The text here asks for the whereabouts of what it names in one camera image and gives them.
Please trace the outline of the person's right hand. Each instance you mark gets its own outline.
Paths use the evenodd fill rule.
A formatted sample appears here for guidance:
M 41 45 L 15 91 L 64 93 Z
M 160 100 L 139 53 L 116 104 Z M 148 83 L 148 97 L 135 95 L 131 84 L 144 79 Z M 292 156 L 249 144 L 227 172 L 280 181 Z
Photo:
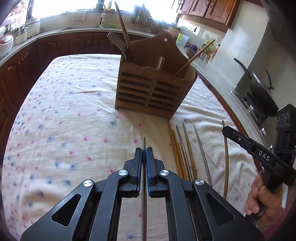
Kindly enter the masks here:
M 277 192 L 270 192 L 264 185 L 263 171 L 261 171 L 251 184 L 251 191 L 245 202 L 244 211 L 247 215 L 258 214 L 260 211 L 258 201 L 266 207 L 265 212 L 258 220 L 258 229 L 263 231 L 272 227 L 280 219 L 282 208 L 282 186 Z

